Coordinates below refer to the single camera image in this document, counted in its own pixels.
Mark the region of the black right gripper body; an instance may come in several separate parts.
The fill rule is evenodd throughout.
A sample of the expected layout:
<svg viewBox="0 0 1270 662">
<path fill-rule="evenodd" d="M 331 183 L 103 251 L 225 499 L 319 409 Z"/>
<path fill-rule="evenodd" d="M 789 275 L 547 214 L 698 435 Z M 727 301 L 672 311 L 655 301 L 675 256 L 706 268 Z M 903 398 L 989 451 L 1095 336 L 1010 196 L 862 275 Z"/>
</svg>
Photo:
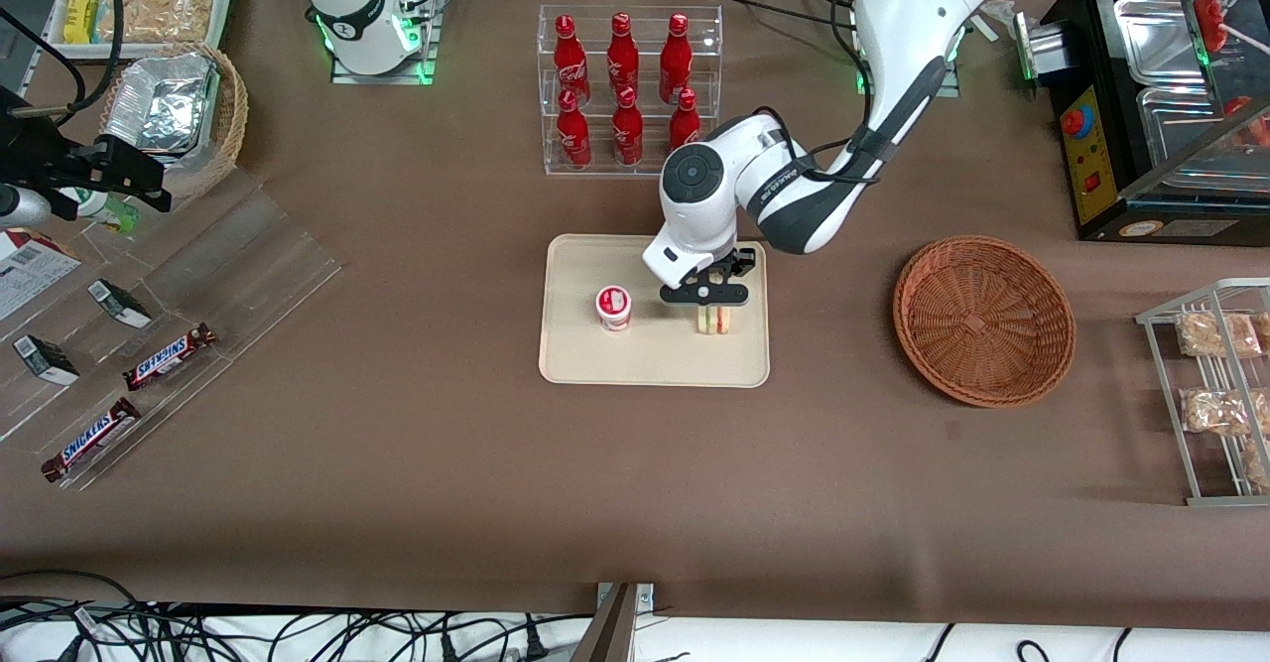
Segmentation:
<svg viewBox="0 0 1270 662">
<path fill-rule="evenodd" d="M 42 196 L 64 188 L 98 191 L 91 164 L 83 158 L 83 145 L 67 138 L 47 116 L 18 118 L 15 107 L 28 105 L 8 86 L 1 86 L 3 183 L 32 189 Z"/>
</svg>

